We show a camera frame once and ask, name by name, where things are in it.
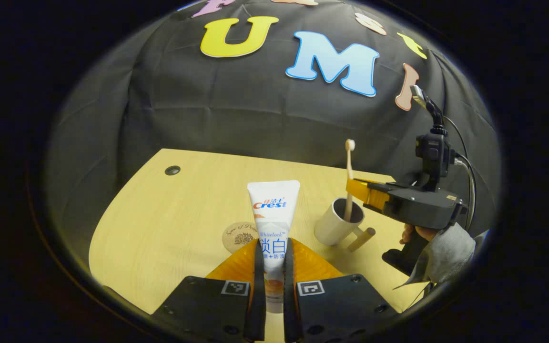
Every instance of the toothbrush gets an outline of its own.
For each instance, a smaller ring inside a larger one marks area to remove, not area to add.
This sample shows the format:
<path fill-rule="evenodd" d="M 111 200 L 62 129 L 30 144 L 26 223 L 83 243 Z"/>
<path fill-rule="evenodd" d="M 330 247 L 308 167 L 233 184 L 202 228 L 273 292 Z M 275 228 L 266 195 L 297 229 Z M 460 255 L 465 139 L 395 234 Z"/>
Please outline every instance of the toothbrush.
<path fill-rule="evenodd" d="M 353 139 L 347 139 L 345 142 L 346 148 L 346 176 L 349 179 L 353 179 L 353 168 L 351 167 L 351 151 L 355 150 L 355 141 Z M 353 210 L 353 196 L 351 193 L 346 194 L 346 207 L 345 207 L 345 222 L 351 221 L 351 211 Z"/>

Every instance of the wooden coaster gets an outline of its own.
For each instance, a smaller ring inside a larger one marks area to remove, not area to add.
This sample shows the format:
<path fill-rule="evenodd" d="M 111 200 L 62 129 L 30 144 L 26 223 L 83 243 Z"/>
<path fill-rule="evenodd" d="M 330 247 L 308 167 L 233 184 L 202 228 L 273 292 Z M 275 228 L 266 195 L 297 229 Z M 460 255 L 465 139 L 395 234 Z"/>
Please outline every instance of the wooden coaster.
<path fill-rule="evenodd" d="M 245 244 L 259 237 L 255 223 L 236 222 L 230 224 L 222 234 L 224 248 L 230 253 L 235 253 Z"/>

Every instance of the black fabric backdrop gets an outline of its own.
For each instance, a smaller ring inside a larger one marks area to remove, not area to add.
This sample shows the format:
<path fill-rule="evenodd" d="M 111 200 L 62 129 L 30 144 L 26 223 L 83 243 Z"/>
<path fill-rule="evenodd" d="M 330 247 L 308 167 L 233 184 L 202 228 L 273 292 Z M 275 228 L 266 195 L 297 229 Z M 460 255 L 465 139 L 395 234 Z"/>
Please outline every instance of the black fabric backdrop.
<path fill-rule="evenodd" d="M 417 84 L 460 129 L 475 167 L 477 206 L 470 233 L 495 222 L 501 197 L 502 156 L 495 124 L 475 85 L 449 54 L 429 37 L 387 13 L 337 0 L 318 6 L 236 0 L 220 11 L 190 18 L 204 4 L 174 11 L 144 27 L 108 52 L 85 74 L 52 127 L 46 160 L 46 195 L 51 218 L 75 258 L 88 262 L 90 240 L 111 200 L 161 148 L 221 152 L 345 167 L 344 141 L 355 139 L 353 167 L 390 174 L 399 182 L 419 178 L 416 135 L 433 123 L 420 106 L 395 105 L 403 85 L 403 63 L 414 67 Z M 387 35 L 360 25 L 355 13 L 380 22 Z M 252 54 L 213 58 L 200 51 L 205 24 L 238 18 L 226 37 L 246 39 L 247 18 L 271 16 L 264 45 Z M 324 81 L 290 78 L 299 39 L 307 30 L 327 36 L 338 52 L 353 43 L 379 52 L 373 98 Z M 427 60 L 397 32 L 418 42 Z M 453 147 L 459 136 L 445 123 Z M 451 166 L 441 187 L 468 198 L 467 174 Z M 460 218 L 464 225 L 465 217 Z"/>

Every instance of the foam letter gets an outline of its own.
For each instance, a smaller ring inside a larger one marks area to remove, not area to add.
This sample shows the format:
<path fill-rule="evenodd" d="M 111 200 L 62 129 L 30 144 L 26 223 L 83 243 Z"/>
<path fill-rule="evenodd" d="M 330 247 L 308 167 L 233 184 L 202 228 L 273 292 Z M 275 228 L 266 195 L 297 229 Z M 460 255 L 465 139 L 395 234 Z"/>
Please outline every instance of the foam letter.
<path fill-rule="evenodd" d="M 199 15 L 203 15 L 203 14 L 209 14 L 209 13 L 217 12 L 220 9 L 222 9 L 222 7 L 220 7 L 220 5 L 226 6 L 226 5 L 229 5 L 233 2 L 234 2 L 234 0 L 208 0 L 207 4 L 202 9 L 200 9 L 200 11 L 198 11 L 196 14 L 194 14 L 192 16 L 192 18 L 198 17 Z"/>
<path fill-rule="evenodd" d="M 423 57 L 423 59 L 427 59 L 427 56 L 421 52 L 421 50 L 423 48 L 421 48 L 421 46 L 418 45 L 417 42 L 414 41 L 414 39 L 412 39 L 412 38 L 410 38 L 406 35 L 403 35 L 399 32 L 397 34 L 400 35 L 404 39 L 404 43 L 408 46 L 408 48 L 410 48 L 410 50 L 414 51 L 420 57 Z"/>
<path fill-rule="evenodd" d="M 301 4 L 307 6 L 316 6 L 319 3 L 313 0 L 271 0 L 272 2 L 283 2 L 285 4 Z"/>
<path fill-rule="evenodd" d="M 294 36 L 300 39 L 300 48 L 294 66 L 285 70 L 288 76 L 316 79 L 316 72 L 312 69 L 313 60 L 316 59 L 326 82 L 333 82 L 348 67 L 346 78 L 340 80 L 342 87 L 361 95 L 375 96 L 372 78 L 378 52 L 365 45 L 351 44 L 338 54 L 327 37 L 320 33 L 298 31 Z"/>
<path fill-rule="evenodd" d="M 249 37 L 239 44 L 226 43 L 228 30 L 230 26 L 238 22 L 237 18 L 220 19 L 206 24 L 207 32 L 204 34 L 200 50 L 203 54 L 211 57 L 237 57 L 251 54 L 251 52 L 262 47 L 270 24 L 278 22 L 279 19 L 275 17 L 250 17 L 247 21 L 253 24 Z"/>
<path fill-rule="evenodd" d="M 387 35 L 387 31 L 383 29 L 383 25 L 372 18 L 362 15 L 361 13 L 355 13 L 355 20 L 357 20 L 359 24 L 366 26 L 366 28 L 369 28 L 376 33 L 381 33 L 383 36 Z"/>
<path fill-rule="evenodd" d="M 408 63 L 404 63 L 404 70 L 406 71 L 404 85 L 401 87 L 399 95 L 395 97 L 395 104 L 404 111 L 409 111 L 412 108 L 412 91 L 410 91 L 410 86 L 416 85 L 418 72 Z"/>

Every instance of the white mug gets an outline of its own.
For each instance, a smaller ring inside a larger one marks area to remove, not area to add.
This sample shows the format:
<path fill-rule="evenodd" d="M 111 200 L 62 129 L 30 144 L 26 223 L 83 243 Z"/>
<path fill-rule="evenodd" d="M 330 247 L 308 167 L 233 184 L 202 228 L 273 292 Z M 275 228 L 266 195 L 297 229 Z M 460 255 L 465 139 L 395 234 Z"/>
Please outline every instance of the white mug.
<path fill-rule="evenodd" d="M 345 221 L 345 205 L 346 198 L 338 198 L 329 204 L 329 208 L 315 225 L 315 237 L 319 242 L 336 245 L 364 221 L 364 210 L 357 202 L 353 202 L 350 222 Z"/>

